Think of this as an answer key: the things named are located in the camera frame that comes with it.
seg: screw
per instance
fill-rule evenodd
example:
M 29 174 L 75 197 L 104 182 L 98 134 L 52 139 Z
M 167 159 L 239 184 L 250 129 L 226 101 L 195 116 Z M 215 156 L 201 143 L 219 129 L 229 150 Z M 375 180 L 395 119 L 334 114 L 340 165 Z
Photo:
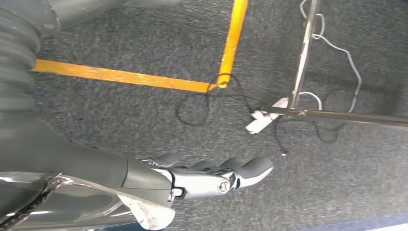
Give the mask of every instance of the screw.
M 307 110 L 301 110 L 298 115 L 299 116 L 306 116 L 307 115 Z
M 222 180 L 218 186 L 218 192 L 220 194 L 225 194 L 230 189 L 230 182 L 228 180 Z

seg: clear plastic sheet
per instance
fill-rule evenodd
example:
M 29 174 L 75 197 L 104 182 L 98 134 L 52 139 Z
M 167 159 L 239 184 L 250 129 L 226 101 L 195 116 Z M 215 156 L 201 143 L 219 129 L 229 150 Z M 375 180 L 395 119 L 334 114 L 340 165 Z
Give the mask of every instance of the clear plastic sheet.
M 32 201 L 56 174 L 0 172 L 0 222 Z M 160 230 L 173 209 L 99 184 L 60 175 L 64 183 L 15 230 L 86 230 L 138 222 Z

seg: white cable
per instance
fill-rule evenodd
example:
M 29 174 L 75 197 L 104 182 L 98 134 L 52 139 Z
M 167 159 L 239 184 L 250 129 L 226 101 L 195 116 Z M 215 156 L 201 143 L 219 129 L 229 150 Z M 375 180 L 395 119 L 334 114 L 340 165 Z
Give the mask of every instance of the white cable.
M 307 92 L 307 91 L 299 93 L 299 95 L 305 95 L 305 94 L 315 97 L 315 99 L 318 101 L 319 111 L 323 110 L 323 103 L 321 102 L 321 99 L 317 95 L 311 92 Z
M 356 66 L 354 65 L 353 58 L 351 58 L 350 52 L 347 51 L 347 50 L 345 50 L 345 49 L 341 49 L 341 48 L 339 48 L 339 47 L 334 46 L 334 45 L 333 45 L 329 40 L 327 40 L 327 38 L 325 38 L 324 36 L 321 36 L 321 35 L 313 35 L 313 36 L 316 36 L 316 37 L 318 37 L 318 38 L 322 38 L 329 46 L 331 46 L 331 47 L 333 47 L 333 48 L 335 48 L 335 49 L 337 49 L 337 50 L 339 50 L 339 51 L 343 51 L 343 52 L 345 52 L 345 53 L 347 54 L 348 61 L 349 61 L 350 65 L 351 65 L 351 68 L 353 69 L 353 71 L 354 71 L 354 73 L 356 74 L 357 79 L 358 79 L 358 84 L 357 84 L 357 87 L 356 87 L 356 91 L 354 92 L 353 101 L 352 101 L 352 103 L 351 103 L 350 109 L 348 110 L 349 113 L 350 113 L 350 112 L 353 112 L 353 111 L 354 111 L 354 108 L 355 108 L 355 106 L 356 106 L 357 96 L 358 96 L 358 94 L 360 93 L 361 84 L 362 84 L 362 79 L 361 79 L 360 73 L 358 72 Z
M 304 10 L 304 8 L 303 8 L 303 5 L 305 4 L 306 1 L 307 1 L 307 0 L 303 0 L 303 1 L 300 3 L 300 13 L 302 14 L 302 16 L 303 16 L 304 19 L 307 18 L 306 13 L 305 13 L 305 10 Z M 339 47 L 334 46 L 327 38 L 325 38 L 325 37 L 323 36 L 324 30 L 325 30 L 325 28 L 326 28 L 326 21 L 325 21 L 325 19 L 324 19 L 324 15 L 318 13 L 317 16 L 319 16 L 320 19 L 321 19 L 321 30 L 320 30 L 320 33 L 319 33 L 319 34 L 313 34 L 313 35 L 312 35 L 313 38 L 316 39 L 316 40 L 318 40 L 318 39 L 323 39 L 329 46 L 331 46 L 331 47 L 333 47 L 333 48 L 335 48 L 335 49 L 337 49 L 337 50 L 339 50 L 339 51 L 345 52 L 345 53 L 347 54 L 348 61 L 349 61 L 350 65 L 351 65 L 351 68 L 353 69 L 354 73 L 355 73 L 356 76 L 357 76 L 358 84 L 357 84 L 357 86 L 356 86 L 356 90 L 354 91 L 353 101 L 351 102 L 350 109 L 348 110 L 348 113 L 353 112 L 353 111 L 354 111 L 354 108 L 356 107 L 357 96 L 358 96 L 358 94 L 360 93 L 360 89 L 361 89 L 361 84 L 362 84 L 361 75 L 360 75 L 360 73 L 358 72 L 356 66 L 354 65 L 353 58 L 351 57 L 350 52 L 347 51 L 347 50 L 345 50 L 345 49 L 342 49 L 342 48 L 339 48 Z

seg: gray carpet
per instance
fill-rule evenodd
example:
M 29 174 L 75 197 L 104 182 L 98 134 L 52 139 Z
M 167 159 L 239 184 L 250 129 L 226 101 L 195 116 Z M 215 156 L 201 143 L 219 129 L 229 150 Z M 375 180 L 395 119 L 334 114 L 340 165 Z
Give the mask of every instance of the gray carpet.
M 290 91 L 303 33 L 299 2 L 250 1 L 234 74 L 245 92 L 259 99 L 250 101 L 254 108 Z M 114 9 L 45 39 L 39 56 L 208 81 L 218 72 L 231 9 L 229 0 Z M 324 1 L 320 11 L 326 16 L 326 37 L 351 51 L 364 79 L 356 112 L 408 116 L 408 2 Z M 324 144 L 309 123 L 287 122 L 278 128 L 289 150 L 281 156 L 272 127 L 257 135 L 245 131 L 251 118 L 239 97 L 212 98 L 206 125 L 192 128 L 177 121 L 174 112 L 190 92 L 34 75 L 36 113 L 74 142 L 135 156 L 177 153 L 186 164 L 221 163 L 232 156 L 274 160 L 272 174 L 254 187 L 175 203 L 177 215 L 168 230 L 290 231 L 408 212 L 406 131 L 350 124 L 337 142 Z M 356 82 L 344 53 L 323 41 L 313 44 L 305 89 L 329 94 L 325 108 L 346 110 Z M 239 91 L 232 82 L 226 92 Z M 304 97 L 302 106 L 316 103 Z M 203 99 L 193 98 L 182 109 L 183 118 L 198 119 Z

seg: metal rod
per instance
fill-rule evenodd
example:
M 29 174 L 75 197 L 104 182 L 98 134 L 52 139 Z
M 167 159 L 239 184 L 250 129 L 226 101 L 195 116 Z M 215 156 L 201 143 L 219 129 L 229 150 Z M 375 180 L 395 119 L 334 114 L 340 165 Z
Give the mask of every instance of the metal rod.
M 364 115 L 356 113 L 289 109 L 280 107 L 265 108 L 265 110 L 269 113 L 274 113 L 278 115 L 316 117 L 324 119 L 343 120 L 347 122 L 408 127 L 408 117 L 386 115 Z
M 302 90 L 303 78 L 306 71 L 309 48 L 312 43 L 312 35 L 315 31 L 316 18 L 320 0 L 312 0 L 310 4 L 309 15 L 307 16 L 305 35 L 303 37 L 302 51 L 300 53 L 299 65 L 296 77 L 293 82 L 293 90 L 289 96 L 288 108 L 296 108 L 299 101 L 299 93 Z

